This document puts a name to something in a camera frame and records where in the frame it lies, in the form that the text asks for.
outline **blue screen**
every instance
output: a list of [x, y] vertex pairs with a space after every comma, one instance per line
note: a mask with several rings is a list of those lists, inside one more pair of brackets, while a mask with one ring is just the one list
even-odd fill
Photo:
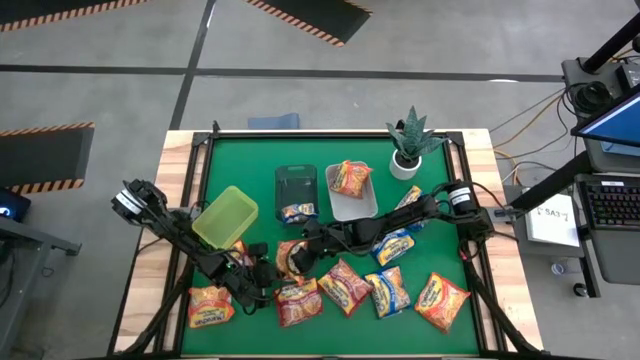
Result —
[[640, 144], [640, 93], [580, 130], [583, 134]]

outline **green table surface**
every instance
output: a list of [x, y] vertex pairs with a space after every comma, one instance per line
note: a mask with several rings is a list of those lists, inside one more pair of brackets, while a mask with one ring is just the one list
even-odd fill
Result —
[[[366, 162], [378, 202], [378, 215], [391, 211], [417, 185], [430, 191], [449, 181], [444, 149], [424, 156], [422, 167], [411, 180], [395, 179], [389, 171], [393, 146], [388, 139], [222, 139], [216, 140], [206, 199], [213, 201], [226, 187], [235, 185], [259, 206], [259, 215], [243, 234], [248, 243], [266, 241], [275, 260], [279, 241], [299, 239], [299, 227], [285, 227], [275, 219], [275, 170], [282, 165], [313, 164], [318, 170], [320, 221], [333, 221], [325, 179], [328, 165], [343, 160]], [[458, 236], [453, 225], [431, 221], [414, 234], [416, 245], [396, 259], [400, 265], [412, 306], [402, 313], [378, 319], [373, 301], [367, 298], [351, 318], [324, 294], [324, 312], [288, 328], [278, 324], [275, 305], [247, 316], [234, 303], [236, 314], [221, 325], [184, 329], [184, 355], [424, 355], [477, 354], [471, 306], [467, 300], [449, 334], [442, 334], [417, 312], [413, 303], [431, 272], [438, 272], [467, 289], [461, 260], [456, 253]], [[364, 276], [380, 268], [372, 257], [340, 255]], [[324, 275], [338, 257], [318, 262], [313, 276]], [[194, 287], [208, 286], [199, 273]]]

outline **keyboard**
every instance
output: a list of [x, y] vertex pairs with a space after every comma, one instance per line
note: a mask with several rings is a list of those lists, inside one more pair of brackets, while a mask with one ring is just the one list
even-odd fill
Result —
[[640, 231], [640, 178], [583, 174], [576, 184], [591, 228]]

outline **white tray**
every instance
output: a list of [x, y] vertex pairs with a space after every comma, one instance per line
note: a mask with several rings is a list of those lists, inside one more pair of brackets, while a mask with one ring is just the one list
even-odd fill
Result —
[[[362, 161], [353, 161], [352, 164], [367, 166], [367, 164]], [[367, 177], [367, 180], [362, 186], [362, 199], [343, 195], [329, 188], [331, 179], [334, 178], [334, 174], [339, 165], [340, 164], [329, 165], [325, 171], [333, 217], [338, 221], [349, 221], [376, 216], [378, 213], [378, 202], [376, 201], [376, 193], [373, 191], [371, 176]]]

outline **lime green plastic container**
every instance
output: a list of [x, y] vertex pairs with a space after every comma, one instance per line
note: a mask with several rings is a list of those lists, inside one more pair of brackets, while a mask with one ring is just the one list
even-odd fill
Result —
[[258, 204], [229, 186], [193, 222], [191, 228], [215, 248], [228, 249], [258, 217]]

